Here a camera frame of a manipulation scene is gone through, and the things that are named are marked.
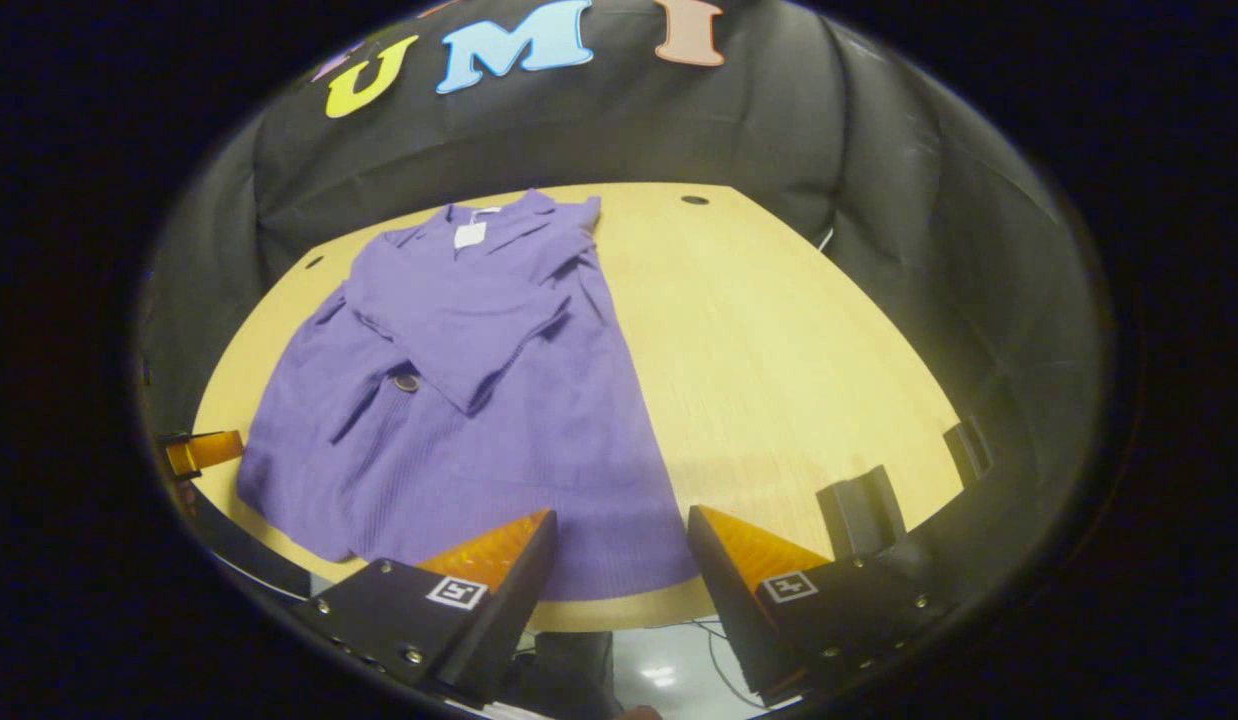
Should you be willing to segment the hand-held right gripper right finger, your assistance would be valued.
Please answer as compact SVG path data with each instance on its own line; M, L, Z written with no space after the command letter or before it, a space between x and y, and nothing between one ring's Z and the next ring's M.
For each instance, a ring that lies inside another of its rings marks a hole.
M766 706L857 692L901 664L956 602L885 560L834 560L695 505L687 542L744 683Z

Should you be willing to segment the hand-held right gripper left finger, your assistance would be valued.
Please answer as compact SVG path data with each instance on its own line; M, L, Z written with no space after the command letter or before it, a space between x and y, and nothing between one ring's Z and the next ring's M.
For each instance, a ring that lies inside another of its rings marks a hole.
M300 602L300 621L415 692L494 701L552 575L558 515L524 515L410 565L366 567Z

